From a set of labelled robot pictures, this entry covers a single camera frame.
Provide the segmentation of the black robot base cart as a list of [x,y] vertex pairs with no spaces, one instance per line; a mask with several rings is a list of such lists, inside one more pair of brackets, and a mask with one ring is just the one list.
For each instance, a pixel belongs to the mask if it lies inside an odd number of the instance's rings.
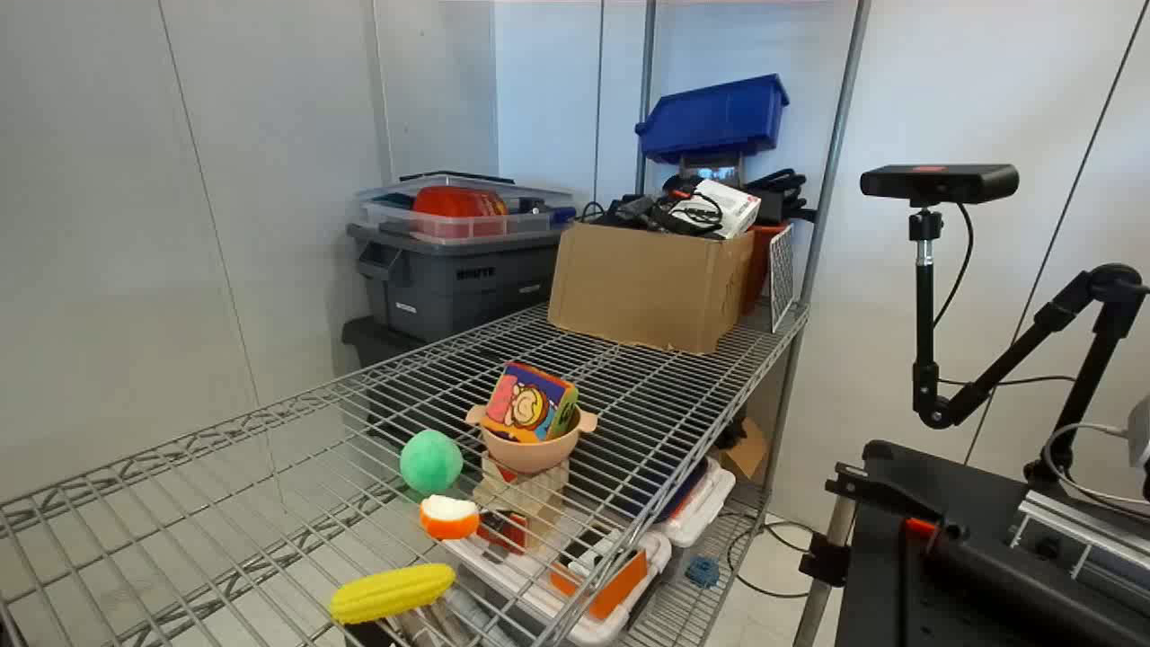
[[881,440],[827,489],[799,645],[840,586],[837,647],[1150,647],[1139,520]]

